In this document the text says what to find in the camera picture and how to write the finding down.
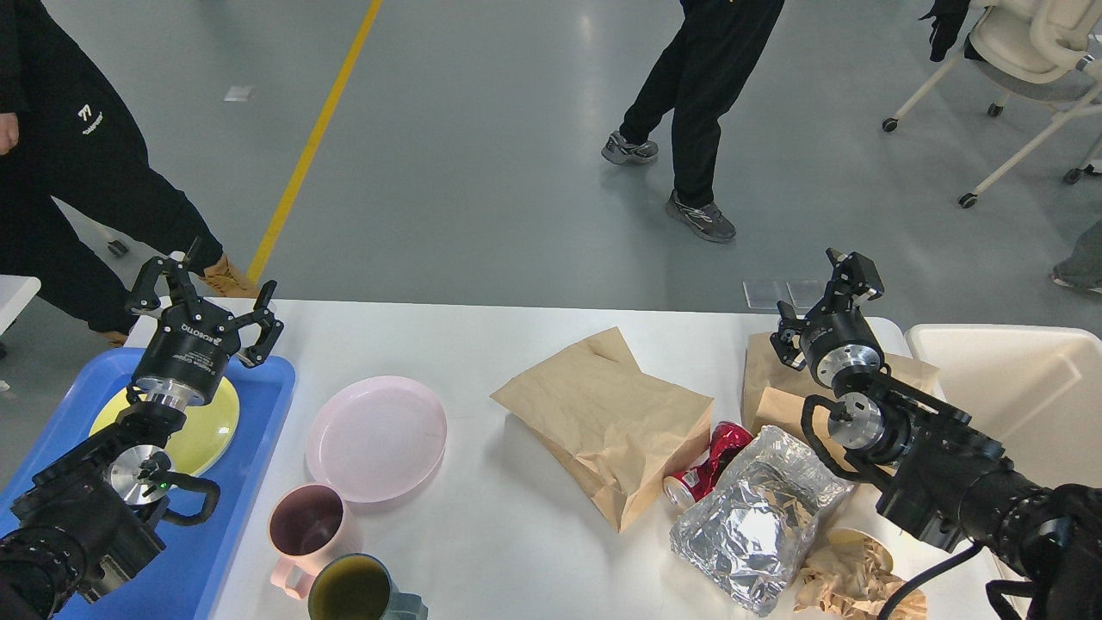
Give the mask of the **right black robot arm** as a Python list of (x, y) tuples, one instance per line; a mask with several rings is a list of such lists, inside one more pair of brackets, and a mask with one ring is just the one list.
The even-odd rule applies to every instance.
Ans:
[[(804, 315), (786, 301), (771, 345), (780, 362), (807, 369), (831, 398), (804, 399), (802, 432), (829, 470), (874, 485), (876, 510), (912, 537), (950, 553), (906, 581), (884, 605), (887, 619), (925, 581), (987, 547), (1019, 580), (987, 584), (988, 603), (1014, 619), (1009, 599), (1028, 598), (1030, 619), (1101, 616), (1099, 489), (1047, 489), (1015, 470), (1000, 440), (969, 427), (969, 414), (893, 377), (862, 303), (884, 286), (858, 252), (827, 250), (832, 275)], [(972, 544), (954, 553), (960, 539)]]

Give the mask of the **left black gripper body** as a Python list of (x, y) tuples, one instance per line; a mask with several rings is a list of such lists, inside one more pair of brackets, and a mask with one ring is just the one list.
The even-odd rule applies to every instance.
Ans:
[(201, 300), (163, 311), (158, 330), (131, 377), (137, 391), (169, 394), (181, 407), (205, 406), (215, 396), (240, 338), (229, 326), (233, 314)]

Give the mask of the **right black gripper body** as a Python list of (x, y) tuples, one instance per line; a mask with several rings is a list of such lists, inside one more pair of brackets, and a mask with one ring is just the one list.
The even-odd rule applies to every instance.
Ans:
[(810, 311), (804, 320), (800, 350), (819, 385), (851, 391), (858, 388), (857, 376), (874, 374), (884, 366), (884, 350), (858, 307), (845, 313)]

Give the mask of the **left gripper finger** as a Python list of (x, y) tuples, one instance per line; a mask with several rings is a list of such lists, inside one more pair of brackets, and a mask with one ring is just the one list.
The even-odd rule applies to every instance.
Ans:
[(190, 281), (190, 257), (153, 257), (139, 271), (133, 290), (127, 294), (126, 311), (155, 314), (161, 309), (155, 286), (164, 280), (173, 305), (183, 305), (190, 314), (201, 314), (201, 297)]
[(236, 315), (233, 318), (233, 331), (241, 331), (248, 326), (258, 326), (258, 338), (251, 345), (237, 350), (235, 356), (239, 358), (245, 368), (255, 368), (263, 365), (276, 346), (276, 341), (284, 329), (284, 324), (276, 317), (276, 311), (270, 306), (276, 294), (278, 282), (268, 280), (260, 289), (258, 298), (253, 302), (253, 307), (248, 313)]

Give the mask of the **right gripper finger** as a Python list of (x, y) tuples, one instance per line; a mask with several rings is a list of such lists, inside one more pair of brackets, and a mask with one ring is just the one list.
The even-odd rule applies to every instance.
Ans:
[(876, 264), (857, 251), (842, 252), (827, 248), (832, 275), (827, 282), (827, 314), (854, 313), (869, 300), (885, 293)]
[(769, 337), (773, 349), (780, 363), (787, 368), (803, 370), (806, 368), (804, 353), (802, 347), (796, 341), (808, 328), (809, 320), (800, 318), (796, 314), (795, 306), (784, 300), (777, 302), (777, 311), (779, 313), (777, 330)]

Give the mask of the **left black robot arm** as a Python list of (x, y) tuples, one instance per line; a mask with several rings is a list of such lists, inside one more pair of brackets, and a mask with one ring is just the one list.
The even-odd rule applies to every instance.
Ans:
[(158, 329), (127, 384), (127, 407), (13, 502), (17, 529), (1, 554), (4, 619), (50, 619), (74, 595), (95, 603), (164, 550), (158, 524), (213, 516), (220, 487), (177, 471), (168, 442), (186, 409), (210, 403), (233, 357), (263, 365), (284, 325), (270, 307), (276, 280), (236, 315), (201, 298), (188, 267), (187, 257), (143, 264), (127, 311), (154, 315)]

